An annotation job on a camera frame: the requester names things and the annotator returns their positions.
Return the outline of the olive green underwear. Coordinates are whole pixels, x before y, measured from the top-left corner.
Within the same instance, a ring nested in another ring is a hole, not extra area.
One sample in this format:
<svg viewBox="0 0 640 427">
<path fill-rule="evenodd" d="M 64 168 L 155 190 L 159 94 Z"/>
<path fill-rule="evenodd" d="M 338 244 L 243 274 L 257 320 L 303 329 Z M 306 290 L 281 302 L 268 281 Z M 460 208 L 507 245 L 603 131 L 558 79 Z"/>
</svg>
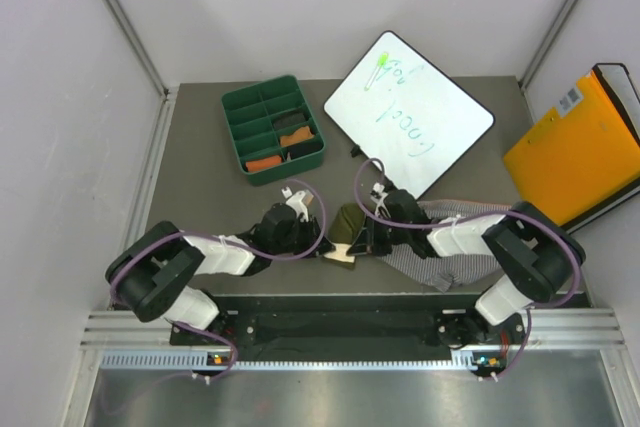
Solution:
<svg viewBox="0 0 640 427">
<path fill-rule="evenodd" d="M 341 267 L 353 270 L 356 257 L 349 255 L 347 251 L 356 241 L 364 222 L 365 214 L 356 203 L 343 204 L 326 234 L 334 250 L 324 254 L 323 257 Z"/>
</svg>

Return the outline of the black dotted underwear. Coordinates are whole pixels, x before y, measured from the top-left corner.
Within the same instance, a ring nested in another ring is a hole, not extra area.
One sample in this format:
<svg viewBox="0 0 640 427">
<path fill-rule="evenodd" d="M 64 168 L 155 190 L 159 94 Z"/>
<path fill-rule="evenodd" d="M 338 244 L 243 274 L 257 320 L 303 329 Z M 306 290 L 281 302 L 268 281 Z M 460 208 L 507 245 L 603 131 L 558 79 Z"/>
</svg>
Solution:
<svg viewBox="0 0 640 427">
<path fill-rule="evenodd" d="M 274 130 L 282 130 L 298 124 L 302 124 L 306 121 L 307 116 L 302 110 L 298 109 L 285 112 L 277 117 L 274 117 L 272 119 L 272 126 Z"/>
</svg>

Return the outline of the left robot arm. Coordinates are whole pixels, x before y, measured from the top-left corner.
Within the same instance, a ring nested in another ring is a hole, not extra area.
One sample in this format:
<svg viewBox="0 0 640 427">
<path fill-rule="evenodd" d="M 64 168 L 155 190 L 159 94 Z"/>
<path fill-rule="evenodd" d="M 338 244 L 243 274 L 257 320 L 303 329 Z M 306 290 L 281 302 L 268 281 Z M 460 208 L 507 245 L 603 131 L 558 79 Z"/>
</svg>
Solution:
<svg viewBox="0 0 640 427">
<path fill-rule="evenodd" d="M 335 250 L 302 203 L 273 205 L 238 235 L 188 236 L 169 221 L 152 227 L 105 272 L 112 299 L 138 320 L 183 322 L 205 343 L 226 334 L 227 321 L 210 295 L 189 286 L 197 275 L 256 275 L 278 258 L 320 257 Z"/>
</svg>

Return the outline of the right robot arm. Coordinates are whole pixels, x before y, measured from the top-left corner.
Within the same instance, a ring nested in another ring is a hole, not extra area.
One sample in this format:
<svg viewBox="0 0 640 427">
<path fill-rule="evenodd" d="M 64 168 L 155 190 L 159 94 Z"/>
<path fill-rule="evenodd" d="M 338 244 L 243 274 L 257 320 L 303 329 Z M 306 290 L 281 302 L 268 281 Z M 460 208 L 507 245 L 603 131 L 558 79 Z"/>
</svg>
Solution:
<svg viewBox="0 0 640 427">
<path fill-rule="evenodd" d="M 404 189 L 375 184 L 372 208 L 349 254 L 382 257 L 441 291 L 496 271 L 496 283 L 475 301 L 466 327 L 476 341 L 498 336 L 504 321 L 533 305 L 560 305 L 565 284 L 575 291 L 586 259 L 582 246 L 533 204 L 510 208 L 467 202 L 418 202 Z"/>
</svg>

